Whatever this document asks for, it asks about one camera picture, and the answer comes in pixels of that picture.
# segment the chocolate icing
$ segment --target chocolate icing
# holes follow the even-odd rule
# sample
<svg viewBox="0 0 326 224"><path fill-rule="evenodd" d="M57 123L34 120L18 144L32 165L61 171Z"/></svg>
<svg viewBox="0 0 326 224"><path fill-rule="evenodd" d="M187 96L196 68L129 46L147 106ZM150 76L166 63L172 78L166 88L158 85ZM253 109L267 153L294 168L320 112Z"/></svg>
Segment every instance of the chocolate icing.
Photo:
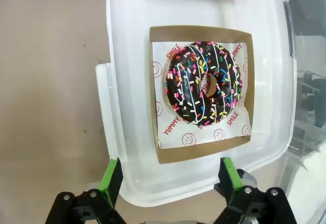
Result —
<svg viewBox="0 0 326 224"><path fill-rule="evenodd" d="M205 76L217 80L216 92L207 96L201 89ZM225 118L240 100L240 69L230 52L215 42L195 42L181 48L171 59L166 94L174 111L198 126Z"/></svg>

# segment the white paper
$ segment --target white paper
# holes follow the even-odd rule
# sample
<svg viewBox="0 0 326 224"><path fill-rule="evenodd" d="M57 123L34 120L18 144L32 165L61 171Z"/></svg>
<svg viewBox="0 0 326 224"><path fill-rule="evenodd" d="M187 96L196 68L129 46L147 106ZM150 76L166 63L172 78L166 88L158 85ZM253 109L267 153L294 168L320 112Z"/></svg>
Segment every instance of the white paper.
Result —
<svg viewBox="0 0 326 224"><path fill-rule="evenodd" d="M164 92L168 58L171 50L184 47L192 42L153 42L153 71L156 94L156 110L158 124L158 144L162 149L178 148L219 141L236 136L250 135L249 115L244 107L248 86L248 57L245 43L219 43L234 56L240 68L242 90L239 104L219 123L205 127L188 124L172 109Z"/></svg>

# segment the cardboard box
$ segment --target cardboard box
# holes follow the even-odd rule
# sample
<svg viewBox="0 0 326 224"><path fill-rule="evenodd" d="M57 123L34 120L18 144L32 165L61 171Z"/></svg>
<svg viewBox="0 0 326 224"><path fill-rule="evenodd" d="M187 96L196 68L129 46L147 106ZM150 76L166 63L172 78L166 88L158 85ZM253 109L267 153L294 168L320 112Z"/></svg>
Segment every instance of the cardboard box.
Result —
<svg viewBox="0 0 326 224"><path fill-rule="evenodd" d="M154 88L154 74L152 67L152 43L153 42L186 42L198 40L215 41L221 43L237 43L244 42L247 45L248 54L248 88L244 106L246 107L250 124L252 125L254 115L254 95L255 95L255 72L254 72L254 51L252 36L249 33L208 26L193 25L171 25L156 26L150 28L150 98L151 98L151 114L153 120L153 131L156 144L156 152L159 163L172 163L194 159L231 148L240 146L250 141L251 136L239 136L216 142L187 146L182 148L160 149L157 138L157 115L156 115L156 98Z"/></svg>

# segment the chocolate frosted donut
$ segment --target chocolate frosted donut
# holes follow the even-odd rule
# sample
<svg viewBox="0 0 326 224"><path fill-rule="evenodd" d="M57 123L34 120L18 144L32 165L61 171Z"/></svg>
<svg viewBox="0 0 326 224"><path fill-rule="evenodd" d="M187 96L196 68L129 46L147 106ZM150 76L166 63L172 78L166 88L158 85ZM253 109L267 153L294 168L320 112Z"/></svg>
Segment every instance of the chocolate frosted donut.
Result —
<svg viewBox="0 0 326 224"><path fill-rule="evenodd" d="M206 95L201 88L206 76L217 81L210 85L213 90L216 87L212 95ZM179 116L198 126L207 126L218 123L235 108L242 81L239 67L228 50L215 42L200 41L181 48L172 57L165 86L169 102Z"/></svg>

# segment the white plastic tray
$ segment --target white plastic tray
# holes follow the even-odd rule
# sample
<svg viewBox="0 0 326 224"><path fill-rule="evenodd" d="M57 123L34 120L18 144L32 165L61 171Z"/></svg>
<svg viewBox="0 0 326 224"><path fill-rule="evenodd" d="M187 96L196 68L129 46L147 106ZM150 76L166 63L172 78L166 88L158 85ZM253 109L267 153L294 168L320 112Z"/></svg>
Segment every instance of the white plastic tray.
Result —
<svg viewBox="0 0 326 224"><path fill-rule="evenodd" d="M107 0L111 63L96 68L111 158L122 161L120 195L142 207L157 206L213 188L220 157L252 171L282 155L292 136L295 62L289 56L285 0ZM253 35L255 108L252 140L232 150L158 164L150 116L150 26L221 26Z"/></svg>

